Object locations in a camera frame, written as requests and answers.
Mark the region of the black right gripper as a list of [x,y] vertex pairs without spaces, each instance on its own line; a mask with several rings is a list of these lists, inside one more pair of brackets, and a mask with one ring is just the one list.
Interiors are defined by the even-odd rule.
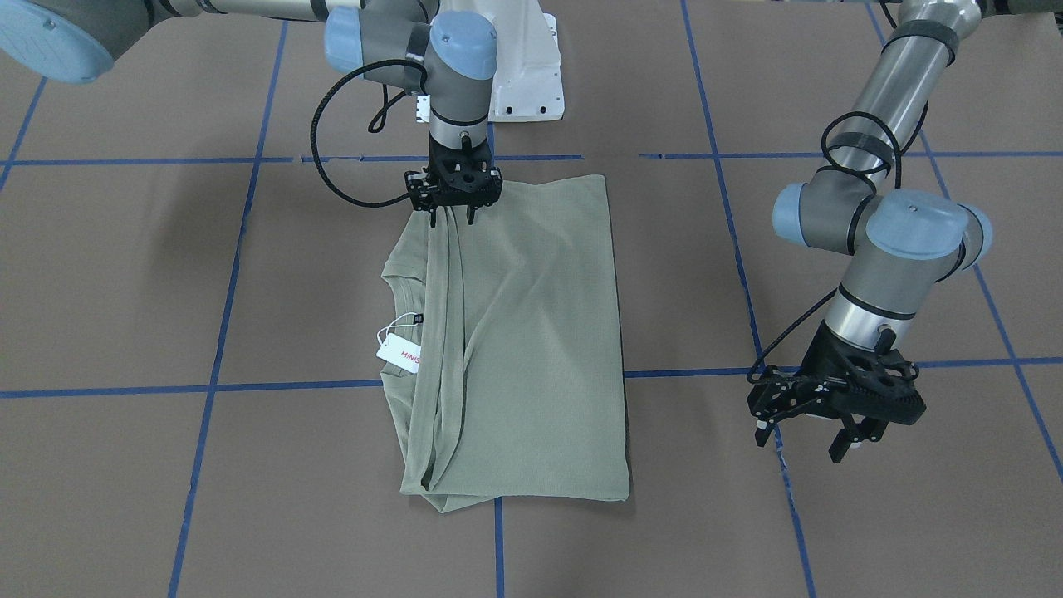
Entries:
[[406,171],[404,181],[415,209],[427,209],[431,228],[437,227],[439,207],[467,207],[468,226],[482,207],[490,207],[502,193],[502,175],[492,163],[488,141],[468,141],[452,149],[429,140],[428,167]]

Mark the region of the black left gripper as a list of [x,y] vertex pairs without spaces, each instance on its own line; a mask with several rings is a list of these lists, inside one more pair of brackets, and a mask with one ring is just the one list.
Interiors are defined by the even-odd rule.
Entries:
[[[781,443],[778,428],[783,418],[797,414],[840,418],[842,430],[828,449],[831,461],[840,464],[850,448],[865,440],[879,442],[889,423],[915,424],[926,411],[914,385],[919,369],[894,348],[896,341],[896,334],[884,328],[874,336],[873,349],[866,351],[820,323],[795,374],[770,366],[757,377],[750,368],[747,381],[754,390],[748,401],[757,417],[756,446]],[[864,417],[857,423],[853,415]]]

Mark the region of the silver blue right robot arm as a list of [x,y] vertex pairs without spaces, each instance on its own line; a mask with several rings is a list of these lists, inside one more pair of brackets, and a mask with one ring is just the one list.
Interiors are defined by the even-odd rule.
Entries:
[[[502,194],[502,174],[489,139],[500,34],[480,12],[440,1],[4,1],[2,50],[51,81],[90,84],[165,22],[193,17],[258,17],[303,29],[319,27],[324,59],[340,75],[309,121],[309,160],[331,193],[361,208],[409,202],[435,218],[465,208],[474,221]],[[384,129],[391,107],[407,97],[429,102],[425,166],[406,171],[404,192],[364,201],[331,181],[319,147],[321,119],[345,85],[372,81],[383,90],[369,132]]]

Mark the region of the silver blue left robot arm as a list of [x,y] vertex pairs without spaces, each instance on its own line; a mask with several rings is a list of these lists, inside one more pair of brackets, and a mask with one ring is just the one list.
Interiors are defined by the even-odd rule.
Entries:
[[838,420],[828,454],[878,442],[889,424],[926,411],[918,365],[899,344],[930,289],[988,254],[993,227],[979,208],[902,186],[902,158],[959,46],[991,17],[1060,12],[1059,1],[902,1],[872,75],[851,109],[824,129],[823,164],[787,185],[773,208],[779,238],[850,257],[797,372],[747,372],[758,446],[787,418]]

